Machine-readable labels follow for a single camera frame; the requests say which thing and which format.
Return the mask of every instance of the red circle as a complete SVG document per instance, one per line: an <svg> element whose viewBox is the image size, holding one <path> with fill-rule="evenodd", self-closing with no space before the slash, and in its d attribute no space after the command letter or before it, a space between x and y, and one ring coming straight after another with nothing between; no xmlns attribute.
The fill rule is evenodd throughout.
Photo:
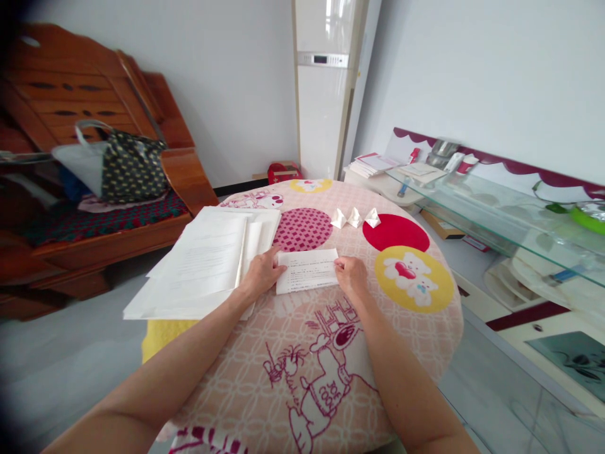
<svg viewBox="0 0 605 454"><path fill-rule="evenodd" d="M379 251L391 246L408 246L426 252L429 236L422 227L396 214L379 214L380 224L372 228L364 223L364 236Z"/></svg>

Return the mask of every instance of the hand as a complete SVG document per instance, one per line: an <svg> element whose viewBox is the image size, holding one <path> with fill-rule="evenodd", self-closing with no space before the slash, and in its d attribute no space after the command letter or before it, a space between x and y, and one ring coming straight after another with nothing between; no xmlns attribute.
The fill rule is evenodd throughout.
<svg viewBox="0 0 605 454"><path fill-rule="evenodd" d="M367 270L363 260L357 257L339 257L334 260L336 277L342 291L350 300L366 300L370 296L367 288Z"/></svg>
<svg viewBox="0 0 605 454"><path fill-rule="evenodd" d="M276 266L274 264L275 254L280 250L279 246L273 246L267 252L257 255L250 262L250 269L241 280L238 290L245 296L255 301L262 293L269 290L277 281L286 266Z"/></svg>

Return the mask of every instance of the round table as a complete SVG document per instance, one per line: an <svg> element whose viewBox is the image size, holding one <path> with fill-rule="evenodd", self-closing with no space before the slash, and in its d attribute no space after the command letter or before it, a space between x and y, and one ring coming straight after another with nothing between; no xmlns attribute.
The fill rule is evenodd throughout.
<svg viewBox="0 0 605 454"><path fill-rule="evenodd" d="M277 208L283 250L336 248L362 259L383 313L438 382L463 331L460 295L434 241L404 210L366 189L332 180L291 180L232 195L222 206ZM340 208L375 228L330 224ZM144 360L194 321L150 320ZM401 392L413 392L401 383ZM205 452L366 452L395 434L376 390L359 318L338 286L256 303L171 422L173 449Z"/></svg>

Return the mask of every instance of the floor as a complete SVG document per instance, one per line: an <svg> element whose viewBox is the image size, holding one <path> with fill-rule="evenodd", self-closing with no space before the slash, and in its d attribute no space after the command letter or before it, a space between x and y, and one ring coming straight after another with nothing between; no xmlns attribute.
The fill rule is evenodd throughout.
<svg viewBox="0 0 605 454"><path fill-rule="evenodd" d="M1 395L26 449L39 451L141 363L145 322L122 320L160 250L111 267L109 293L28 323L0 325ZM482 453L598 452L605 436L569 414L472 325L440 390ZM169 443L151 452L166 453ZM395 443L381 453L401 453Z"/></svg>

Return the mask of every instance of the stack of papers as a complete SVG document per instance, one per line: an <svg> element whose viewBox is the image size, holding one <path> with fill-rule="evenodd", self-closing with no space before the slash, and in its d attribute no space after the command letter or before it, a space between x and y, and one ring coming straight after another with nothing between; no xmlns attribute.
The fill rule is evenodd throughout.
<svg viewBox="0 0 605 454"><path fill-rule="evenodd" d="M269 250L280 218L275 209L204 207L149 272L124 319L204 318L237 288L252 259Z"/></svg>
<svg viewBox="0 0 605 454"><path fill-rule="evenodd" d="M400 162L386 158L378 153L370 153L356 158L349 166L349 170L364 178L370 178L400 165Z"/></svg>
<svg viewBox="0 0 605 454"><path fill-rule="evenodd" d="M419 186L424 186L431 181L447 175L443 170L425 163L409 164L407 166L399 167L397 171L411 177Z"/></svg>

